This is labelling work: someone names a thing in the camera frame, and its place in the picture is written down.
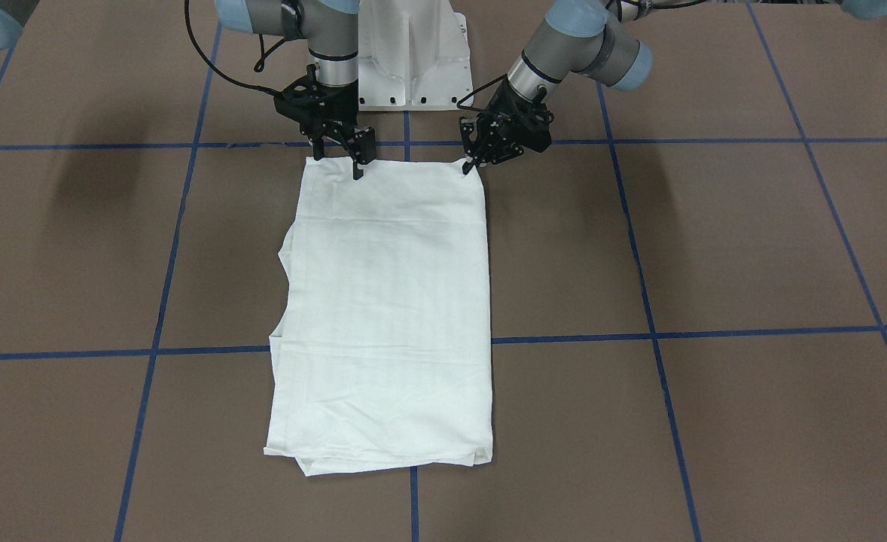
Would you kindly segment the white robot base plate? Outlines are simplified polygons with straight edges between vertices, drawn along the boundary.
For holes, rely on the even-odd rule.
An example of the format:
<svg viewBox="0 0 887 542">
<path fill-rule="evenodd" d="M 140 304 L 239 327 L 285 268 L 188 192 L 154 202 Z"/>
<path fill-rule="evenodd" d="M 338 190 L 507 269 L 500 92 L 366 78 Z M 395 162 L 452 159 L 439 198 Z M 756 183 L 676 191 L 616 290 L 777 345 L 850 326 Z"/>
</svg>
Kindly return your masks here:
<svg viewBox="0 0 887 542">
<path fill-rule="evenodd" d="M 450 111 L 474 89 L 465 15 L 450 1 L 362 1 L 362 112 Z"/>
</svg>

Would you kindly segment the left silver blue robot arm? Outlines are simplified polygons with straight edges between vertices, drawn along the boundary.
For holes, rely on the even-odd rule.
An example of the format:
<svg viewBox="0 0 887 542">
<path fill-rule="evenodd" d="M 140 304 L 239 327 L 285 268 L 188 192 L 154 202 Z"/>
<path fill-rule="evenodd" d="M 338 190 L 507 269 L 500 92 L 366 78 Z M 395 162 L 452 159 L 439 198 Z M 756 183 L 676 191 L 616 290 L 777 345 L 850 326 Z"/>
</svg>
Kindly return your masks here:
<svg viewBox="0 0 887 542">
<path fill-rule="evenodd" d="M 546 151 L 887 145 L 887 15 L 830 4 L 555 1 L 460 97 L 463 174 Z"/>
</svg>

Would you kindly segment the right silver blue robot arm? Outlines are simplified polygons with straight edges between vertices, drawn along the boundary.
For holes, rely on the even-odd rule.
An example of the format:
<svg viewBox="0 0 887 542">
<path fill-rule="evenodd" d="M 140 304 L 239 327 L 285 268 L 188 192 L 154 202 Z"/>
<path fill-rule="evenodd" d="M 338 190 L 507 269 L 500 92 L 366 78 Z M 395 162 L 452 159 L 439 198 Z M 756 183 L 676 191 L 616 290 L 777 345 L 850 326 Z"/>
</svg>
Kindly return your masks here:
<svg viewBox="0 0 887 542">
<path fill-rule="evenodd" d="M 285 89 L 275 90 L 224 75 L 195 36 L 191 4 L 183 3 L 183 21 L 190 44 L 210 69 L 238 88 L 271 96 L 278 114 L 295 121 L 309 141 L 314 160 L 325 157 L 325 143 L 339 145 L 349 157 L 358 181 L 376 157 L 376 133 L 358 123 L 358 1 L 217 1 L 224 28 L 264 38 L 275 35 L 279 44 L 305 41 L 309 53 L 306 71 Z"/>
</svg>

